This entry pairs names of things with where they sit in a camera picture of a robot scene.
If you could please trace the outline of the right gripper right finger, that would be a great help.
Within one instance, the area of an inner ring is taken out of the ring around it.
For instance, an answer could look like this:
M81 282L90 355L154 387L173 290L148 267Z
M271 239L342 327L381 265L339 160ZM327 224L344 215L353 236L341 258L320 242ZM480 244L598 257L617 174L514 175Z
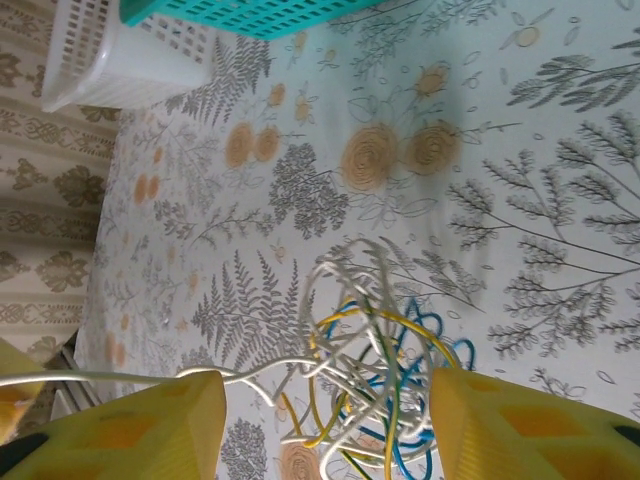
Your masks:
M461 368L434 370L444 480L640 480L640 423Z

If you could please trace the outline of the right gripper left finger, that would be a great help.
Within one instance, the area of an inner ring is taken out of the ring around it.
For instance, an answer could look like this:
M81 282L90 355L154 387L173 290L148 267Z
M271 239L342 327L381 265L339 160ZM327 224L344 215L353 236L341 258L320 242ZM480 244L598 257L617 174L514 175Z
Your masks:
M226 412L219 372L171 379L0 446L0 480L216 480Z

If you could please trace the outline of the floral table cloth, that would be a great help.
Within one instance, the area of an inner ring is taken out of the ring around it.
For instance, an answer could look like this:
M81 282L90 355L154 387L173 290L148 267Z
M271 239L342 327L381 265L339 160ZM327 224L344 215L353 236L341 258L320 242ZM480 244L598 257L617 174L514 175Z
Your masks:
M640 0L389 0L122 116L75 359L298 356L386 271L486 375L640 420Z

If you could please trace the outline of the white plastic basket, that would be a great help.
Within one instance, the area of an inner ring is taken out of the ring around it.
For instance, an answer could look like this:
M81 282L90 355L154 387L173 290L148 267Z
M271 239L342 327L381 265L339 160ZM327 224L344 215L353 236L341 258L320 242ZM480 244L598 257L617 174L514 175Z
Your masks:
M214 73L215 31L153 13L130 26L124 0L58 0L41 106L137 109L196 89Z

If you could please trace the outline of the teal plastic basket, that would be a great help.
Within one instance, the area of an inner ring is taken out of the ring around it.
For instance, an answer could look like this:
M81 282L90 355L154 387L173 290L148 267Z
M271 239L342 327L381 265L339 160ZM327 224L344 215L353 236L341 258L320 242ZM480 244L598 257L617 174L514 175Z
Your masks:
M159 14L261 40L273 40L376 6L385 0L119 0L122 23Z

